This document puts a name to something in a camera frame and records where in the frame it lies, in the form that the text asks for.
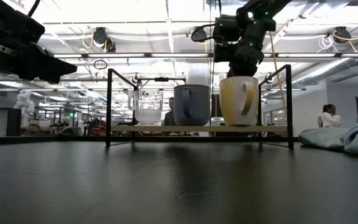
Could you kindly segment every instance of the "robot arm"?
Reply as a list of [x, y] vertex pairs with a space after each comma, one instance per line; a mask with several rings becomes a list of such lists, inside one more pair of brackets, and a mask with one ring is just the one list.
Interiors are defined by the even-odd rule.
[[[237, 9], [235, 16], [221, 15], [216, 18], [213, 36], [207, 38], [216, 41], [214, 62], [230, 62], [229, 77], [255, 75], [256, 65], [264, 59], [262, 48], [266, 32], [276, 30], [273, 17], [290, 1], [250, 0]], [[203, 27], [193, 32], [193, 41], [206, 40], [195, 40], [193, 37]]]

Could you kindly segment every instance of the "blue blanket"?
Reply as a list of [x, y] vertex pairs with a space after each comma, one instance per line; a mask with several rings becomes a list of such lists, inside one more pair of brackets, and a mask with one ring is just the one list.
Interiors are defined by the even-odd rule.
[[303, 144], [358, 154], [358, 123], [353, 128], [315, 128], [299, 134]]

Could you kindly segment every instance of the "person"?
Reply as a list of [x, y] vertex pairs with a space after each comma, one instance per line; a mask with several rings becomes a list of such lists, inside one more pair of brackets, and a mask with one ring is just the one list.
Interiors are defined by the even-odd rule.
[[169, 98], [169, 108], [171, 109], [168, 113], [165, 114], [164, 121], [162, 126], [176, 126], [175, 118], [173, 114], [173, 107], [175, 105], [174, 97]]
[[341, 125], [341, 118], [336, 114], [336, 107], [332, 104], [323, 106], [323, 128], [338, 128]]

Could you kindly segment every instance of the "gray mug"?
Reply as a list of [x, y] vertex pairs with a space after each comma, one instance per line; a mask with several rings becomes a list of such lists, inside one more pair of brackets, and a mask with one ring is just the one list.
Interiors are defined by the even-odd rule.
[[180, 85], [174, 89], [175, 123], [180, 126], [204, 126], [209, 121], [211, 104], [209, 87], [205, 85]]

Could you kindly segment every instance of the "hair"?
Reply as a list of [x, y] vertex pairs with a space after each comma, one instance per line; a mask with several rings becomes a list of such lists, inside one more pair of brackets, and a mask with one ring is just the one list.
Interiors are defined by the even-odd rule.
[[327, 113], [328, 113], [328, 110], [329, 110], [329, 109], [332, 109], [332, 108], [334, 108], [334, 107], [335, 107], [335, 106], [332, 105], [332, 104], [324, 105], [324, 106], [323, 106], [323, 113], [324, 113], [324, 112], [327, 112]]

